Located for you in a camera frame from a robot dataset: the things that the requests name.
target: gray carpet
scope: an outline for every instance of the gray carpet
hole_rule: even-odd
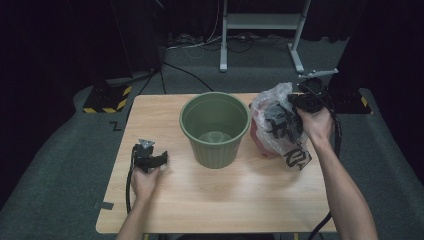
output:
[[[301,41],[299,54],[306,72],[335,68],[345,44],[325,39]],[[230,47],[236,51],[247,46],[230,42]],[[219,72],[219,51],[174,49],[166,52],[165,61],[197,75],[215,91],[260,92],[280,82],[300,81],[285,44],[229,52],[227,73]],[[177,69],[163,66],[162,73],[167,94],[208,91],[196,78]],[[91,88],[75,96],[77,113],[39,150],[2,209],[0,239],[116,237],[96,232],[99,209],[95,204],[103,200],[131,102],[145,83],[133,83],[128,103],[114,114],[82,112]],[[367,89],[361,93],[374,114],[340,115],[341,161],[367,199],[381,239],[423,239],[424,188],[393,140],[372,93]],[[159,74],[142,94],[164,94]],[[280,237],[293,239],[291,234]],[[307,233],[300,234],[300,239],[306,238]],[[338,239],[335,233],[324,233],[323,238]]]

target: wooden table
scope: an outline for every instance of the wooden table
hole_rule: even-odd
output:
[[[256,93],[234,94],[249,104]],[[265,159],[243,137],[235,161],[208,169],[194,157],[179,126],[183,105],[195,95],[138,96],[116,157],[96,229],[117,233],[127,216],[125,184],[131,149],[140,138],[155,141],[154,156],[169,153],[162,167],[145,224],[147,233],[310,232],[328,213],[324,181],[312,145],[312,161],[290,169],[281,157]],[[335,232],[330,220],[321,231]]]

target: plastic bag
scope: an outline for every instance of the plastic bag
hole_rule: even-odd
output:
[[[267,158],[280,155],[289,167],[302,170],[312,157],[306,148],[302,121],[287,100],[292,90],[292,83],[279,83],[253,99],[250,135],[262,155]]]

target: metal stand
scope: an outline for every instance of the metal stand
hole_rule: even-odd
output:
[[[306,0],[301,14],[231,14],[227,12],[227,1],[224,0],[222,21],[222,43],[219,70],[226,72],[227,63],[227,31],[228,29],[285,29],[296,30],[293,44],[288,44],[296,71],[305,70],[297,53],[300,36],[306,21],[311,0]]]

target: black curtain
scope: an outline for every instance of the black curtain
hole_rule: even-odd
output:
[[[0,3],[0,207],[36,152],[74,113],[73,96],[92,84],[65,1]]]
[[[421,0],[369,0],[329,90],[348,96],[359,88],[370,89],[395,141],[424,184],[423,11]]]
[[[168,9],[169,26],[173,37],[177,37],[179,34],[189,34],[207,40],[215,26],[218,1],[220,0],[163,1],[166,9]],[[217,27],[219,32],[222,29],[222,20],[220,23],[221,27]]]
[[[302,38],[331,42],[347,40],[368,0],[312,0]]]

